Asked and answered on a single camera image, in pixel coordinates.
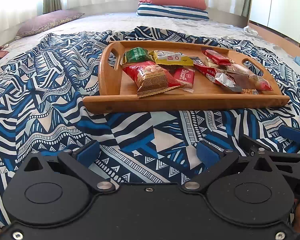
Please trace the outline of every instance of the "green snack package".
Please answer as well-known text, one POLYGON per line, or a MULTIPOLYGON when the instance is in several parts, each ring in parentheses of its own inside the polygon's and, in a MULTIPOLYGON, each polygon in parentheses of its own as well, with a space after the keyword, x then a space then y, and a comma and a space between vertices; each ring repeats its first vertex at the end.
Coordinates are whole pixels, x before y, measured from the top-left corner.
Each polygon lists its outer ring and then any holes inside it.
POLYGON ((146 49, 137 47, 130 49, 125 52, 122 59, 122 65, 127 65, 129 63, 144 62, 144 61, 153 61, 152 57, 149 56, 146 49))

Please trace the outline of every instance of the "tray handle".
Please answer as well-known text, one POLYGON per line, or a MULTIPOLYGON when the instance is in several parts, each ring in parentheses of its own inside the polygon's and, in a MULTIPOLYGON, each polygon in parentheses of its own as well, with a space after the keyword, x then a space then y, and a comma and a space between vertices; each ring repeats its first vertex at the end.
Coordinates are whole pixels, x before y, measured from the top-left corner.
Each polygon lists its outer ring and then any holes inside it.
POLYGON ((262 94, 264 95, 282 95, 281 90, 275 81, 274 77, 270 74, 270 72, 259 62, 257 62, 255 59, 251 57, 247 57, 246 55, 242 53, 238 53, 235 51, 229 51, 228 56, 233 59, 235 62, 240 62, 242 65, 244 65, 245 61, 249 61, 253 65, 255 65, 258 69, 260 69, 263 72, 262 77, 267 80, 271 88, 273 89, 272 91, 263 91, 262 94))
POLYGON ((101 55, 101 61, 98 69, 99 92, 101 96, 119 95, 122 78, 121 58, 125 48, 120 42, 113 42, 108 45, 101 55), (108 63, 110 53, 116 57, 114 67, 108 63))

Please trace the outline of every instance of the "screw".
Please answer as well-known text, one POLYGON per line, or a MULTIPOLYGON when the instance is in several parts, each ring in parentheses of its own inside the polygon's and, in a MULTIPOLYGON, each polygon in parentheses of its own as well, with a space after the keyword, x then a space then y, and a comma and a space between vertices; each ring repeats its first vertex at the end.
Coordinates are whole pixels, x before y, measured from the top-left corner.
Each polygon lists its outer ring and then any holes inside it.
POLYGON ((12 237, 15 239, 15 240, 22 240, 23 239, 23 234, 16 231, 16 232, 13 232, 12 234, 12 237))
POLYGON ((186 184, 185 184, 185 188, 190 189, 190 190, 198 189, 199 187, 200 187, 200 184, 198 182, 194 182, 194 181, 189 181, 189 182, 186 182, 186 184))
POLYGON ((286 237, 284 232, 279 232, 275 235, 275 240, 283 240, 286 237))
POLYGON ((97 184, 98 189, 111 189, 112 183, 109 181, 102 181, 97 184))
POLYGON ((154 192, 154 188, 153 187, 146 187, 145 191, 146 192, 154 192))

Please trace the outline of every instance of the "blue gripper pad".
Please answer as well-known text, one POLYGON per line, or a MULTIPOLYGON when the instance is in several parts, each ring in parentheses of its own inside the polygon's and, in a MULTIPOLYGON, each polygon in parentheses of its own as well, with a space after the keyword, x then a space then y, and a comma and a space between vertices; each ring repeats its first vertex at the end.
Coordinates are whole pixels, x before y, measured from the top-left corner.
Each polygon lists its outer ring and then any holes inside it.
POLYGON ((92 140, 85 146, 74 151, 72 157, 74 157, 79 163, 85 167, 89 167, 100 156, 99 142, 92 140))
POLYGON ((288 127, 286 125, 282 125, 279 127, 279 135, 283 138, 287 138, 291 141, 295 141, 296 143, 300 143, 300 129, 288 127))
POLYGON ((197 157, 203 162, 207 169, 220 161, 220 155, 202 142, 198 142, 197 144, 197 157))

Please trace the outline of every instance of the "wooden tray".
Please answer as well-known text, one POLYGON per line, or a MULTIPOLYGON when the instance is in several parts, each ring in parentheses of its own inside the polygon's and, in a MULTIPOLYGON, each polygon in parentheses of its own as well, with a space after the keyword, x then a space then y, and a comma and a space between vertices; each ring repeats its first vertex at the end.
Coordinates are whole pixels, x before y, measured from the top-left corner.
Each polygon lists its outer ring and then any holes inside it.
POLYGON ((237 108, 264 108, 284 106, 289 96, 283 96, 272 75, 256 60, 242 53, 202 44, 191 44, 168 41, 113 41, 103 51, 98 70, 100 96, 87 96, 83 103, 88 111, 94 114, 111 112, 149 112, 170 110, 226 110, 237 108), (234 60, 237 64, 250 61, 263 72, 263 78, 269 81, 273 91, 259 92, 259 95, 239 94, 209 81, 199 71, 195 71, 194 92, 189 93, 176 89, 166 93, 145 98, 137 97, 137 86, 122 71, 120 60, 123 54, 135 47, 147 50, 166 50, 181 52, 201 60, 204 55, 202 47, 215 50, 234 60), (108 63, 112 52, 116 56, 114 68, 108 63))

